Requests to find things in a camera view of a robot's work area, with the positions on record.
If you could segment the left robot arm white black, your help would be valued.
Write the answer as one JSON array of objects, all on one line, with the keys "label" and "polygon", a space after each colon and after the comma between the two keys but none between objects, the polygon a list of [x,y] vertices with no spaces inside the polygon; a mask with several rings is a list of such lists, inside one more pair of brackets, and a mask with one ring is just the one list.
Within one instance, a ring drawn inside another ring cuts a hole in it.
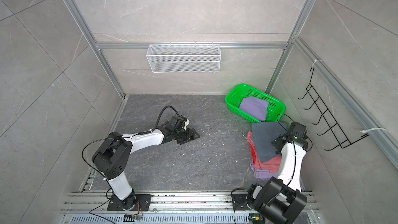
[{"label": "left robot arm white black", "polygon": [[125,167],[132,153],[171,141],[181,145],[199,139],[200,135],[195,129],[188,127],[189,123],[186,117],[175,115],[171,120],[149,131],[109,134],[92,156],[92,162],[106,178],[113,196],[121,202],[134,196],[133,188],[125,175]]}]

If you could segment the folded purple t shirt bottom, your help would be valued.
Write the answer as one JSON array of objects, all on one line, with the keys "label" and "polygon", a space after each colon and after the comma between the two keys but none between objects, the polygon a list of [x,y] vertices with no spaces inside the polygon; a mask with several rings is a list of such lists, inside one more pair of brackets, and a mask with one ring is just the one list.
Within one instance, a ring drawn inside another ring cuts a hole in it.
[{"label": "folded purple t shirt bottom", "polygon": [[250,167],[256,179],[271,179],[272,177],[282,180],[282,182],[293,190],[302,191],[300,182],[301,163],[298,159],[281,161],[279,171],[270,173],[269,170],[255,169]]}]

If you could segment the folded pink t shirt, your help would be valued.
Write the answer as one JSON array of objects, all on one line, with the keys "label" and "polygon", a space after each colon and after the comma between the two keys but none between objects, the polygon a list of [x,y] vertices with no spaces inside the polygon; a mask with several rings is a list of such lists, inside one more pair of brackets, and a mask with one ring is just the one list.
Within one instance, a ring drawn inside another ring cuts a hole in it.
[{"label": "folded pink t shirt", "polygon": [[[249,142],[250,147],[252,146],[255,149],[255,151],[256,151],[255,144],[253,142],[252,137],[253,137],[253,133],[252,132],[248,132],[247,141]],[[281,164],[281,161],[282,161],[282,156],[281,155],[275,155],[271,160],[269,160],[267,162],[261,162],[260,161],[260,159],[258,157],[258,154],[257,154],[257,151],[256,151],[256,155],[257,155],[256,164],[253,164],[253,161],[251,162],[251,165],[253,165],[253,167],[255,169],[269,170],[270,173],[276,173],[276,172],[279,171],[280,164]]]}]

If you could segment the folded red t shirt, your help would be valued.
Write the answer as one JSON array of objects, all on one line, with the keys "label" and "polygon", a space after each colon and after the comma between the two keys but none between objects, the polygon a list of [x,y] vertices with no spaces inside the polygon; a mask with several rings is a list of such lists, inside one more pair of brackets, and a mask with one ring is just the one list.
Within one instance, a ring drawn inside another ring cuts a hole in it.
[{"label": "folded red t shirt", "polygon": [[250,150],[251,150],[251,154],[252,154],[253,164],[256,164],[256,159],[257,159],[256,151],[252,146],[250,147]]}]

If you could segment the aluminium mounting rail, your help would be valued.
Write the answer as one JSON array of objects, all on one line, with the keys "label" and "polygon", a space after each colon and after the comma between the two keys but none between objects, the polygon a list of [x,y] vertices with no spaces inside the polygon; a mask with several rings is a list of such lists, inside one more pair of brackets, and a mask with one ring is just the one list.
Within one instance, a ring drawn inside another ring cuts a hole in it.
[{"label": "aluminium mounting rail", "polygon": [[[147,213],[231,213],[232,194],[247,194],[246,191],[237,190],[230,192],[138,192],[138,194],[152,195]],[[98,208],[94,213],[107,213],[108,196],[104,191],[70,193],[64,200],[61,213],[83,214]]]}]

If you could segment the grey blue t shirt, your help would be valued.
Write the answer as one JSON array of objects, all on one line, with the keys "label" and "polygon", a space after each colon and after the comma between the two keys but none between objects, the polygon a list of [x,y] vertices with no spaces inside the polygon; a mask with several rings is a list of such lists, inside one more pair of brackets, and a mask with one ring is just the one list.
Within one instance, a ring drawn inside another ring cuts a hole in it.
[{"label": "grey blue t shirt", "polygon": [[278,122],[257,122],[252,124],[252,140],[257,155],[262,163],[280,155],[280,152],[272,145],[272,142],[285,134],[287,125]]}]

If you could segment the purple t shirt in basket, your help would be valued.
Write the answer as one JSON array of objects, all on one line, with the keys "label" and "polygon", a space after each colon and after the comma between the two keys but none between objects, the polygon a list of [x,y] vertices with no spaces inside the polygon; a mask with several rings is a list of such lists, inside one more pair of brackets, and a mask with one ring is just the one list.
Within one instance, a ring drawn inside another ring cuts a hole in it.
[{"label": "purple t shirt in basket", "polygon": [[269,102],[249,96],[243,98],[239,109],[259,121],[265,121],[267,117]]}]

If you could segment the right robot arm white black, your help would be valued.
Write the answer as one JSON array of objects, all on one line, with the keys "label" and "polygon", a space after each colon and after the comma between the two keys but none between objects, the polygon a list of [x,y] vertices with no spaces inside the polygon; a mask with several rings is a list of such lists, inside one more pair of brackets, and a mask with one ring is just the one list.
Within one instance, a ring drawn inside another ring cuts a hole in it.
[{"label": "right robot arm white black", "polygon": [[308,150],[306,133],[306,126],[293,122],[272,142],[282,155],[278,177],[264,186],[251,185],[246,196],[248,206],[273,224],[294,223],[307,204],[300,186],[302,161]]}]

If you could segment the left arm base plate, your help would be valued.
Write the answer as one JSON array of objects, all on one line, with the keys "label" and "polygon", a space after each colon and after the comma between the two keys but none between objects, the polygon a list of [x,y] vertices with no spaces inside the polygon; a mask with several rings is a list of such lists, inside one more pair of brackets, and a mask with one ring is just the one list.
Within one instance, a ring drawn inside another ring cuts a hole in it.
[{"label": "left arm base plate", "polygon": [[150,194],[138,194],[128,196],[125,200],[120,200],[115,194],[111,196],[107,210],[108,211],[138,211],[138,207],[141,211],[148,211],[152,195]]}]

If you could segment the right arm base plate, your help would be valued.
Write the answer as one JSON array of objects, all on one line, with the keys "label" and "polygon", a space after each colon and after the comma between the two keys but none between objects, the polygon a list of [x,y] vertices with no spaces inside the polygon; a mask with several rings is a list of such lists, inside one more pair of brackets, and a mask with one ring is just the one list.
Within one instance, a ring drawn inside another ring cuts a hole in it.
[{"label": "right arm base plate", "polygon": [[252,209],[247,203],[246,194],[232,194],[232,205],[235,211],[251,211]]}]

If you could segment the green plastic basket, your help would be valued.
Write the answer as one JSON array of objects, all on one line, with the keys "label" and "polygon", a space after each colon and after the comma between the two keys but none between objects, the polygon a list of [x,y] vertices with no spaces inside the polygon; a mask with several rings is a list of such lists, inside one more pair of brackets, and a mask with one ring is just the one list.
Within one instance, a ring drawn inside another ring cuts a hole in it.
[{"label": "green plastic basket", "polygon": [[[256,118],[253,114],[249,114],[240,108],[243,100],[248,98],[267,103],[267,110],[261,111],[265,116],[264,120]],[[239,115],[250,123],[276,122],[286,110],[286,106],[282,101],[247,84],[237,85],[226,96],[225,102],[231,112]]]}]

